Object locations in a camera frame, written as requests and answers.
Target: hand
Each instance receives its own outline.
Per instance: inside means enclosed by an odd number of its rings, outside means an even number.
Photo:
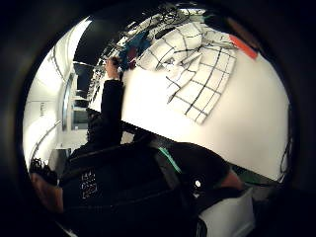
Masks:
[[[106,71],[108,73],[109,78],[119,78],[119,66],[117,65],[117,61],[119,61],[117,57],[111,57],[107,60]]]
[[[36,173],[30,174],[30,178],[42,205],[52,212],[63,212],[62,188],[49,184]]]

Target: checkered paper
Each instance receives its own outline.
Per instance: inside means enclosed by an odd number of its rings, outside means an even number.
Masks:
[[[136,65],[168,70],[170,107],[197,123],[213,110],[232,72],[236,57],[228,34],[192,22],[176,27],[153,43]]]

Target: black backpack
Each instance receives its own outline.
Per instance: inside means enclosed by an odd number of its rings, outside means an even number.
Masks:
[[[206,236],[206,226],[198,215],[223,198],[240,195],[220,189],[194,198],[186,175],[163,152],[137,143],[72,159],[60,185],[102,169],[123,174],[122,180],[116,177],[113,182],[130,184],[119,183],[122,189],[109,192],[111,198],[104,198],[102,206],[65,210],[65,223],[79,236]]]

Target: white wall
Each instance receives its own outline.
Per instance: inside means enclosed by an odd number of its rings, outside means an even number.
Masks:
[[[57,72],[53,56],[53,49],[47,54],[32,83],[24,112],[23,148],[25,159],[29,165],[37,142],[61,120],[63,95],[66,82],[72,70],[72,60],[82,34],[90,22],[82,21],[70,30],[55,46],[55,59],[60,73]],[[58,143],[58,125],[42,142],[36,157],[43,160],[49,158],[51,149]]]

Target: white table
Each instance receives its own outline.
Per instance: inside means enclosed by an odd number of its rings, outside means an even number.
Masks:
[[[122,120],[176,141],[193,142],[225,160],[277,180],[286,145],[288,99],[260,55],[242,51],[217,105],[199,125],[166,104],[165,71],[124,73]]]

